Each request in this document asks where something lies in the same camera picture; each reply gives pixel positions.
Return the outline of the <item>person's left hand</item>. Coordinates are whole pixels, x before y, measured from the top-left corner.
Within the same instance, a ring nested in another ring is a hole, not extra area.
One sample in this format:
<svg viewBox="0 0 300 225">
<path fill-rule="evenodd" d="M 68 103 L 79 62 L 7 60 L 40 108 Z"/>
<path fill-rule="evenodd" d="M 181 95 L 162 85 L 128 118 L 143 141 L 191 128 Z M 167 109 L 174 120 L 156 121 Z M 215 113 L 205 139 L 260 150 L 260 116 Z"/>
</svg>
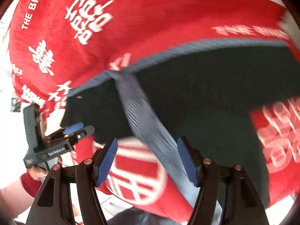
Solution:
<svg viewBox="0 0 300 225">
<path fill-rule="evenodd" d="M 50 166 L 49 169 L 51 169 L 53 166 L 56 164 L 62 164 L 63 159 L 61 156 L 55 157 L 53 160 L 49 162 Z M 32 166 L 29 167 L 26 172 L 29 174 L 29 176 L 34 179 L 35 181 L 40 181 L 43 182 L 48 175 L 48 171 L 45 171 L 44 169 L 37 167 L 37 166 Z"/>
</svg>

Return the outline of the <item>left forearm red cuff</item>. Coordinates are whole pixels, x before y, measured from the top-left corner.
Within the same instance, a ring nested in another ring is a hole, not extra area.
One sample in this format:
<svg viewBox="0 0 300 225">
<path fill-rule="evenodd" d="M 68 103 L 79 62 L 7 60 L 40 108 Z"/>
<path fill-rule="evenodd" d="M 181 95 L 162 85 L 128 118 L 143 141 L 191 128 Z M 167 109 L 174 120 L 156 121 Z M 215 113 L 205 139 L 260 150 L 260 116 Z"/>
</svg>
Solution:
<svg viewBox="0 0 300 225">
<path fill-rule="evenodd" d="M 42 182 L 34 180 L 29 172 L 22 174 L 15 182 L 1 188 L 1 209 L 10 218 L 18 217 L 32 205 L 41 185 Z"/>
</svg>

